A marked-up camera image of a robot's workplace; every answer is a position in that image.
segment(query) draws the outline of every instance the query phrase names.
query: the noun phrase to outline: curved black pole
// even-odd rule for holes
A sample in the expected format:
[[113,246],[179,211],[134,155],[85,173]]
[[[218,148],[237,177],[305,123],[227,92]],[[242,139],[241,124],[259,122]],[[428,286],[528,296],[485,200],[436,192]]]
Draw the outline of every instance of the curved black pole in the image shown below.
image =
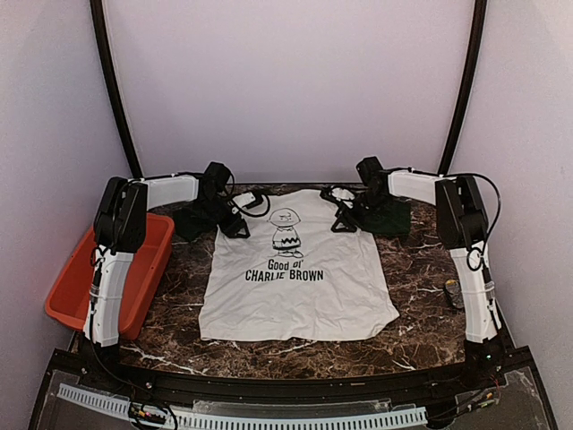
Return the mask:
[[458,102],[454,110],[454,116],[451,120],[446,147],[441,155],[440,167],[438,173],[446,175],[454,159],[456,147],[458,146],[459,134],[464,123],[466,115],[467,102],[472,91],[474,82],[475,67],[477,66],[477,57],[480,52],[482,42],[483,23],[485,22],[485,8],[487,0],[475,0],[474,19],[472,21],[472,30],[469,35],[469,44],[467,46],[466,64],[464,65],[464,74],[459,86]]
[[111,108],[114,111],[115,125],[117,126],[117,131],[119,132],[119,137],[124,147],[125,157],[127,158],[129,169],[132,171],[132,176],[143,177],[140,161],[137,158],[132,136],[129,133],[124,105],[119,95],[114,63],[109,48],[109,39],[107,38],[106,17],[104,15],[102,0],[90,0],[90,5],[93,29],[96,33],[96,41],[98,42],[99,60],[101,61],[101,69],[103,70],[104,79],[106,80],[107,95],[111,102]]

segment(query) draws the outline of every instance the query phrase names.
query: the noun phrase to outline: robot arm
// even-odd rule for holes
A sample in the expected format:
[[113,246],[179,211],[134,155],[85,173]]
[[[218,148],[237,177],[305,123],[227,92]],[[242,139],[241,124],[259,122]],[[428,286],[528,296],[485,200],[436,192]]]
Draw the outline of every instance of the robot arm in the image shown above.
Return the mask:
[[456,265],[466,309],[466,339],[491,340],[501,328],[489,273],[487,218],[474,179],[398,170],[389,173],[389,194],[436,206],[438,236]]
[[169,203],[196,201],[228,237],[250,235],[236,206],[252,207],[257,199],[251,193],[231,202],[221,198],[219,193],[225,189],[230,176],[225,166],[211,163],[203,175],[181,173],[109,180],[94,220],[95,271],[90,309],[83,328],[88,339],[102,347],[115,345],[119,340],[125,279],[135,253],[145,240],[149,210]]
[[427,202],[436,206],[438,237],[456,265],[466,309],[466,385],[500,364],[503,346],[494,286],[489,271],[488,219],[475,178],[434,176],[412,169],[386,170],[375,157],[356,166],[366,189],[352,193],[327,187],[322,197],[338,205],[334,232],[360,228],[370,210],[394,197]]

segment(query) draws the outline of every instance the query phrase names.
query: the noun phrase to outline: white wall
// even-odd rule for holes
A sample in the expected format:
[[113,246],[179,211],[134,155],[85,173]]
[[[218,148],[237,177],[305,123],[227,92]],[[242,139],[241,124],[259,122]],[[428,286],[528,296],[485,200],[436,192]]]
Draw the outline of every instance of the white wall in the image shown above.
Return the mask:
[[0,2],[0,417],[28,427],[54,347],[44,313],[107,179],[127,175],[89,2]]
[[454,171],[479,171],[500,186],[503,212],[491,241],[500,302],[517,344],[533,350],[560,428],[570,429],[573,4],[488,7]]
[[239,181],[437,169],[473,0],[106,2],[147,175],[227,163]]

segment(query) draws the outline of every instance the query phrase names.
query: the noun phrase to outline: white backdrop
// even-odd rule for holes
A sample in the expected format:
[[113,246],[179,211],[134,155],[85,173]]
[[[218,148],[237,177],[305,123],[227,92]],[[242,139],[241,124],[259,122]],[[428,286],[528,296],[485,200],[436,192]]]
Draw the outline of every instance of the white backdrop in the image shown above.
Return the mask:
[[225,162],[238,181],[436,170],[473,1],[107,2],[145,175]]

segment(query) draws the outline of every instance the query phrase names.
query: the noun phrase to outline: black cable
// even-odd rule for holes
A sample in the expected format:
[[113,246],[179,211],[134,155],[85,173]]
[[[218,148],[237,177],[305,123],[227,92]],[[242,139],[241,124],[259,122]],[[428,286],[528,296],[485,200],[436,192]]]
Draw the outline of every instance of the black cable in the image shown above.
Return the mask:
[[461,412],[458,412],[456,415],[452,415],[451,417],[442,417],[442,418],[433,418],[432,421],[450,421],[451,419],[460,418],[462,415],[471,412],[471,409],[464,409]]
[[236,209],[241,212],[243,215],[247,216],[247,217],[251,217],[251,218],[262,218],[264,216],[266,216],[269,212],[270,212],[270,199],[266,194],[261,194],[265,200],[267,201],[267,209],[265,209],[264,212],[261,213],[250,213],[245,211],[244,209],[240,208],[238,204],[235,203],[235,201],[233,199],[231,199],[231,204],[233,206],[236,207]]
[[[495,191],[495,195],[498,199],[498,207],[497,210],[495,212],[495,217],[493,218],[493,222],[490,225],[490,228],[487,230],[487,232],[485,233],[485,237],[483,238],[483,246],[480,249],[478,246],[472,246],[469,250],[469,253],[467,253],[467,257],[466,257],[466,263],[467,263],[467,267],[469,267],[470,271],[479,271],[480,269],[482,269],[482,267],[484,266],[484,261],[483,261],[483,253],[485,253],[485,246],[487,245],[488,240],[490,239],[490,236],[492,235],[492,231],[495,228],[495,225],[498,223],[498,219],[500,218],[500,214],[501,214],[501,194],[500,194],[500,189],[497,187],[497,185],[487,176],[485,175],[481,175],[479,173],[457,173],[457,174],[452,174],[452,175],[446,175],[444,177],[463,177],[463,176],[472,176],[472,177],[479,177],[480,179],[483,179],[485,182],[487,182],[489,185],[492,186],[493,191]],[[471,262],[470,262],[470,257],[473,253],[479,253],[479,259],[480,262],[477,266],[472,266]]]
[[95,245],[91,250],[90,254],[90,266],[96,267],[96,265],[103,260],[106,256],[107,251],[109,251],[109,246],[105,246],[103,251],[99,252],[99,257],[96,258],[96,252],[99,251],[99,246]]
[[452,407],[452,408],[449,408],[449,409],[444,410],[444,411],[441,412],[440,414],[434,415],[433,417],[427,417],[427,419],[428,419],[428,421],[430,421],[430,420],[431,420],[431,421],[444,421],[444,420],[449,420],[449,419],[455,418],[455,417],[446,417],[446,418],[440,418],[440,417],[443,417],[444,415],[447,415],[447,414],[450,413],[451,411],[456,410],[456,409],[458,409],[458,408],[463,408],[463,409],[467,408],[467,406],[469,406],[469,404],[470,404],[471,402],[473,402],[473,401],[476,400],[477,398],[483,396],[488,390],[489,390],[489,389],[486,388],[486,389],[483,390],[483,391],[479,391],[477,394],[474,394],[474,395],[471,396],[469,399],[466,399],[466,400],[462,401],[461,403],[456,404],[456,406],[454,406],[454,407]]
[[150,428],[147,427],[145,428],[145,425],[141,423],[139,417],[137,417],[137,415],[135,415],[133,417],[133,419],[135,420],[135,424],[131,423],[133,427],[137,428],[137,430],[149,430]]
[[[106,365],[104,365],[104,363],[101,361],[101,358],[99,357],[98,354],[98,350],[96,349],[96,344],[94,343],[93,339],[93,315],[94,315],[94,303],[93,301],[90,302],[90,344],[91,344],[91,349],[93,351],[93,355],[96,357],[96,360],[98,361],[99,366],[109,375],[111,376],[113,379],[115,379],[116,381],[123,383],[125,385],[129,385],[132,388],[134,388],[135,390],[140,390],[145,392],[146,394],[148,394],[150,396],[150,398],[153,399],[157,399],[153,393],[148,390],[147,388],[143,388],[140,385],[136,384],[136,383],[132,383],[131,381],[127,381],[123,378],[120,378],[119,376],[117,376],[116,374],[114,374],[111,370],[109,370],[107,368]],[[164,413],[169,413],[171,415],[171,417],[173,418],[173,422],[174,422],[174,430],[177,430],[179,428],[179,423],[177,422],[177,417],[175,416],[175,413],[173,412],[173,410],[171,409],[171,407],[166,404],[165,402],[162,402],[165,407],[161,406],[160,404],[154,404],[152,406],[158,408],[159,410],[161,410]]]
[[244,209],[242,209],[238,204],[235,203],[235,201],[233,200],[233,194],[235,192],[235,175],[233,175],[233,173],[231,172],[231,179],[233,180],[233,182],[231,183],[231,192],[228,193],[227,189],[225,190],[225,195],[226,197],[229,198],[229,202],[239,211],[241,212],[244,216],[246,217],[251,217],[251,218],[262,218],[264,216],[266,216],[269,212],[270,212],[270,199],[269,197],[264,194],[261,193],[261,195],[267,200],[267,209],[263,212],[263,213],[250,213],[245,211]]

